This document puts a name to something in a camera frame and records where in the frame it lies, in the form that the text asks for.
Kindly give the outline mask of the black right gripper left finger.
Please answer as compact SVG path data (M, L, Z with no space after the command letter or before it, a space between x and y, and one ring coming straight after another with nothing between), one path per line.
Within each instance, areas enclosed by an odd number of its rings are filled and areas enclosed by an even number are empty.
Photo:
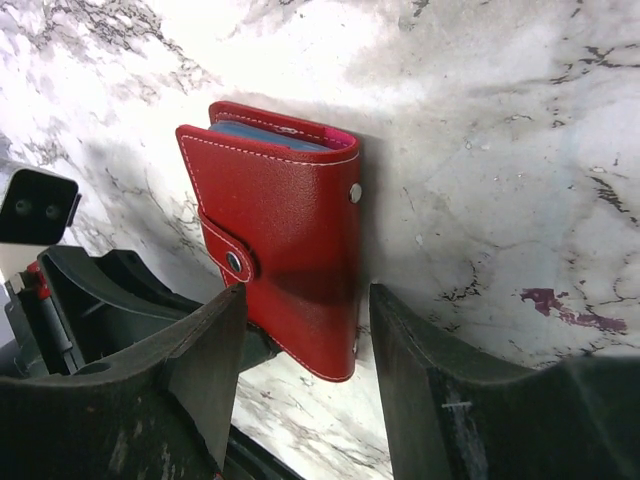
M1 381L5 479L217 479L247 322L236 285L78 373Z

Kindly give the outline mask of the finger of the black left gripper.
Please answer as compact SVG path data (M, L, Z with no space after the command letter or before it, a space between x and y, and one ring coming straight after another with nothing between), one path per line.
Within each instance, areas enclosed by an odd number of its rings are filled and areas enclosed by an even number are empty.
M249 324L246 329L240 372L252 369L275 358L281 347L261 328Z

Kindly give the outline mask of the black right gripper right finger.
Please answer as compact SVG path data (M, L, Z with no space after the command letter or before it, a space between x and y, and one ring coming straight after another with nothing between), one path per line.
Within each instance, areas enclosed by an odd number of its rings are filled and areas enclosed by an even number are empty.
M397 479L635 479L639 361L578 356L542 370L491 356L369 289Z

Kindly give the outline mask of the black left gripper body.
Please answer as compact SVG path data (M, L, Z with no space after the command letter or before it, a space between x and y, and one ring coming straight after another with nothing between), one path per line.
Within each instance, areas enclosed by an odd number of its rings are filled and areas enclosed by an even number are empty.
M167 287L132 250L53 246L6 281L1 374L124 380L180 356L216 308Z

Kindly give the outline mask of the red leather card holder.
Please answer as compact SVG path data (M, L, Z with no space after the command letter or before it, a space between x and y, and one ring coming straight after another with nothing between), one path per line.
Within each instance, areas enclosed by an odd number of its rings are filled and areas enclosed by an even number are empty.
M360 143L349 132L218 101L176 130L206 249L248 316L312 374L355 369Z

